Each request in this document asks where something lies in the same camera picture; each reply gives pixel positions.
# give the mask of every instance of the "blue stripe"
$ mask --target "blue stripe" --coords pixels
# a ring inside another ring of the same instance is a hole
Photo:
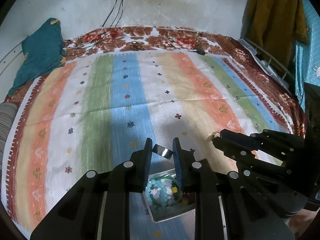
[[[263,119],[268,123],[271,130],[287,132],[284,127],[279,125],[277,121],[270,114],[269,110],[266,109],[260,98],[251,90],[250,87],[244,83],[244,81],[238,76],[238,74],[226,65],[220,58],[211,56],[211,58],[228,74],[228,76],[236,83],[238,88],[248,97],[252,105],[258,110]]]
[[[135,54],[115,55],[111,76],[111,116],[113,166],[129,160],[131,153],[144,148],[147,137],[153,144],[156,137],[152,128],[148,105],[140,80],[140,69]],[[164,160],[153,154],[152,162]],[[153,223],[146,215],[145,203],[141,194],[130,194],[130,231],[131,239],[153,239],[156,230],[162,232],[159,239],[189,239],[180,218],[163,223]]]

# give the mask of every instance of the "bed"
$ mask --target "bed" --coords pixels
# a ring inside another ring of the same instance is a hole
[[[101,42],[80,48],[95,41]],[[132,26],[100,28],[65,41],[65,48],[64,67],[7,98],[20,108],[4,149],[1,201],[27,238],[86,171],[110,171],[148,137],[169,149],[179,137],[196,160],[207,158],[227,173],[235,162],[206,142],[213,132],[305,134],[299,104],[232,38]],[[150,173],[173,167],[153,155]],[[131,239],[193,239],[194,211],[153,223],[140,194],[130,194],[130,203]]]

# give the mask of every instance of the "striped pillow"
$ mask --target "striped pillow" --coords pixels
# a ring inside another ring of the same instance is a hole
[[[0,170],[2,169],[4,145],[17,111],[18,106],[15,103],[0,104]]]

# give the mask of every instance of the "wall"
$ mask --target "wall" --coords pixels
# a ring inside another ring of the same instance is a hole
[[[49,17],[61,21],[64,39],[100,27],[115,0],[17,0],[0,26],[0,59]],[[239,39],[247,0],[124,0],[120,25],[185,26]],[[112,14],[111,24],[115,17]],[[17,67],[4,72],[7,87]],[[7,91],[0,87],[0,101]]]

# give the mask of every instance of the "mustard garment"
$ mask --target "mustard garment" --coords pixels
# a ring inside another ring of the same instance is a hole
[[[307,44],[307,24],[302,0],[250,0],[249,39],[288,67],[295,39]]]

